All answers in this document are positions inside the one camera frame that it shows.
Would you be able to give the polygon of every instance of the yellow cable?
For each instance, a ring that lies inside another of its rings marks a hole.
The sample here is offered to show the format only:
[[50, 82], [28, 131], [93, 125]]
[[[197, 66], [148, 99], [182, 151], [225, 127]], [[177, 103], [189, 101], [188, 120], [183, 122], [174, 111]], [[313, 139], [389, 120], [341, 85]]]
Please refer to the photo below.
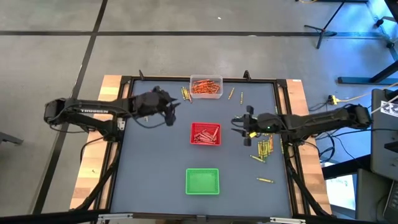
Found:
[[[391, 86], [384, 87], [384, 88], [382, 88], [381, 90], [385, 90], [385, 89], [394, 87], [394, 86], [396, 86], [396, 85], [398, 85], [398, 82], [392, 84]], [[372, 93], [372, 92], [370, 92], [370, 93], [365, 93], [365, 94], [363, 94], [363, 95], [361, 95], [361, 96], [355, 96], [355, 97], [352, 97], [351, 99], [347, 99], [347, 100], [339, 100], [339, 99], [336, 99], [336, 102], [337, 102], [337, 103], [340, 103], [340, 102], [349, 102], [349, 101], [351, 101], [351, 100], [356, 100], [356, 99], [358, 99], [358, 98], [367, 96], [367, 95], [369, 95], [369, 94], [371, 94], [371, 93]]]
[[298, 1], [301, 2], [301, 3], [305, 3], [305, 4], [311, 4], [311, 3], [314, 3], [314, 2], [316, 2], [316, 1], [318, 1], [318, 0], [312, 0], [312, 1], [298, 0]]

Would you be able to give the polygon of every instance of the red container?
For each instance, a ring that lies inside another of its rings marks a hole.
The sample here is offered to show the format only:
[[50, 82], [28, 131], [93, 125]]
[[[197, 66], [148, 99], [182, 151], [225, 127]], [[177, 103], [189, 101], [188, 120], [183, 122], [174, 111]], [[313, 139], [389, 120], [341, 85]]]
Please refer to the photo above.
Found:
[[[195, 135], [202, 133], [203, 131], [206, 134], [210, 134], [210, 136], [214, 135], [214, 132], [217, 130], [216, 133], [216, 140], [215, 143], [207, 143], [207, 142], [197, 142], [195, 140]], [[221, 145], [221, 125], [217, 123], [200, 123], [200, 122], [193, 122], [191, 125], [191, 144], [199, 144], [204, 146], [219, 146]]]

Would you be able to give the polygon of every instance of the tripod stand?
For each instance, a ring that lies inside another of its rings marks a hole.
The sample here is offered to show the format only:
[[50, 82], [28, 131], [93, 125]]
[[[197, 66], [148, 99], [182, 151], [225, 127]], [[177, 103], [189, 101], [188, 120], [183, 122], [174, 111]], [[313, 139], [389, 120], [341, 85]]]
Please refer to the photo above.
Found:
[[327, 35], [327, 37], [333, 37], [335, 35], [337, 35], [337, 32], [334, 31], [329, 31], [326, 28], [328, 27], [328, 25], [330, 24], [330, 22], [333, 20], [333, 18], [337, 15], [338, 11], [340, 11], [341, 7], [343, 7], [343, 4], [346, 2], [346, 0], [344, 0], [343, 2], [341, 2], [340, 6], [338, 7], [338, 9], [336, 10], [336, 12], [332, 15], [332, 17], [329, 19], [328, 23], [326, 23], [326, 26], [324, 28], [319, 28], [319, 27], [313, 27], [313, 26], [309, 26], [309, 25], [304, 25], [304, 27], [308, 27], [311, 29], [315, 29], [317, 32], [319, 33], [319, 40], [318, 40], [318, 44], [317, 44], [317, 49], [319, 49], [321, 47], [321, 43], [322, 43], [322, 38], [325, 34], [329, 34]]

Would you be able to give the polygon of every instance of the green container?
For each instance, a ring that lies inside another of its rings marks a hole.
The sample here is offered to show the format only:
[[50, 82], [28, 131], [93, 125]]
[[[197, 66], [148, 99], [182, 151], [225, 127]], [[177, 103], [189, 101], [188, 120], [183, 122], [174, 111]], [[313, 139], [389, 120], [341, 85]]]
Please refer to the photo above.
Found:
[[218, 169], [187, 169], [185, 193], [187, 195], [220, 194]]

